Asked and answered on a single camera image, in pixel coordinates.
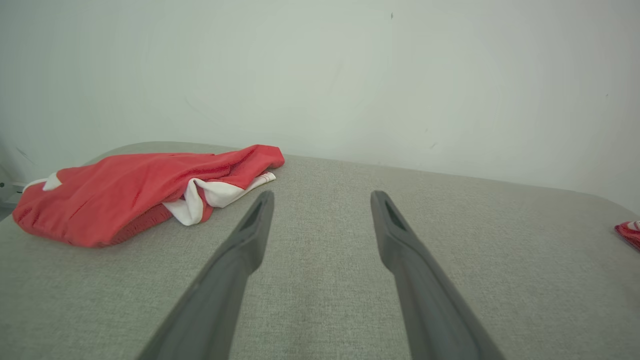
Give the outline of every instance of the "bed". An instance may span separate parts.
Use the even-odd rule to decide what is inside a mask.
[[[233,149],[179,142],[99,156]],[[384,190],[507,359],[637,359],[640,253],[612,227],[633,212],[583,193],[286,156],[277,180],[205,223],[171,219],[103,249],[0,222],[0,354],[135,359],[263,190],[275,194],[231,359],[408,359],[369,197]]]

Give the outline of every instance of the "white wall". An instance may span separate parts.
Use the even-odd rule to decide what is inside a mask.
[[[21,181],[266,143],[640,213],[639,38],[634,0],[4,0],[0,145]]]

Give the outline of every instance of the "gray fabric surface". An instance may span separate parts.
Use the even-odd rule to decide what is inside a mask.
[[[222,152],[139,143],[135,152]],[[286,156],[276,181],[203,224],[171,219],[105,249],[0,222],[0,357],[134,359],[263,190],[276,208],[232,359],[406,359],[369,194],[385,190],[508,359],[637,359],[640,253],[612,227],[637,215],[581,193]]]

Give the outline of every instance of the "folded garment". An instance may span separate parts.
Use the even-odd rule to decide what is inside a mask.
[[[640,251],[640,221],[624,222],[620,225],[616,225],[614,229],[629,243],[629,245]]]
[[[254,145],[225,154],[127,154],[65,168],[29,183],[13,211],[27,233],[82,247],[121,243],[175,216],[204,222],[275,176],[280,149]]]

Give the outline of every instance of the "red and white striped fabric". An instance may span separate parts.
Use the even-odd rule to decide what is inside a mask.
[[[615,230],[629,245],[640,251],[640,221],[624,222],[616,225]]]
[[[275,180],[280,149],[254,145],[225,154],[127,154],[65,168],[29,183],[13,211],[27,233],[82,247],[121,243],[175,216],[207,221],[250,190]]]

